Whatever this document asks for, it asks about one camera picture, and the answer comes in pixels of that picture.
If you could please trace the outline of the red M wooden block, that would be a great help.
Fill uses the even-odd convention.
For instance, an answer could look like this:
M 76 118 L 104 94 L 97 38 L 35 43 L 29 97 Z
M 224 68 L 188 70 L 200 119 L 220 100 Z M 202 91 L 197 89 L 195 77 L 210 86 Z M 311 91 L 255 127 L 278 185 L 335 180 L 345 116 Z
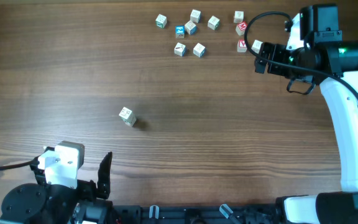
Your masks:
M 123 107 L 119 113 L 119 117 L 125 122 L 131 122 L 135 118 L 135 115 L 132 110 Z

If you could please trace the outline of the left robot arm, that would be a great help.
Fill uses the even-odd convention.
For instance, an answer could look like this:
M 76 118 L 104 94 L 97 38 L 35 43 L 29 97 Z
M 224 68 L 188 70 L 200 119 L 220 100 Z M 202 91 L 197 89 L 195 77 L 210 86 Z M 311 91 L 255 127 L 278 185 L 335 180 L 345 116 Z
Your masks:
M 98 181 L 78 180 L 77 187 L 46 183 L 31 165 L 36 184 L 22 184 L 3 199 L 0 223 L 114 223 L 110 194 L 112 152 L 99 165 Z

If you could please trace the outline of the wooden block tower base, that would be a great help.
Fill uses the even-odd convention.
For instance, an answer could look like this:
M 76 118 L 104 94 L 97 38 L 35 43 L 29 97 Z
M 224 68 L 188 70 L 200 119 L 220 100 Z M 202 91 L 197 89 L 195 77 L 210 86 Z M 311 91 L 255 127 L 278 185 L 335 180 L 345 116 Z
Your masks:
M 130 127 L 133 127 L 133 125 L 135 124 L 136 121 L 137 121 L 136 117 L 132 117 L 131 119 L 124 120 L 124 122 Z

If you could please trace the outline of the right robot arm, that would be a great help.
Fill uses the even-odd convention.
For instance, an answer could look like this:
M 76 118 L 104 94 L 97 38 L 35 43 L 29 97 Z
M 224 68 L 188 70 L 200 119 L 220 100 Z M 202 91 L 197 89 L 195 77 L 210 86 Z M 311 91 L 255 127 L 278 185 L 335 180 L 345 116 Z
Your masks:
M 358 40 L 345 41 L 335 4 L 316 4 L 287 17 L 287 45 L 252 49 L 257 73 L 319 87 L 334 125 L 341 160 L 341 190 L 278 198 L 268 212 L 245 212 L 272 223 L 358 223 Z

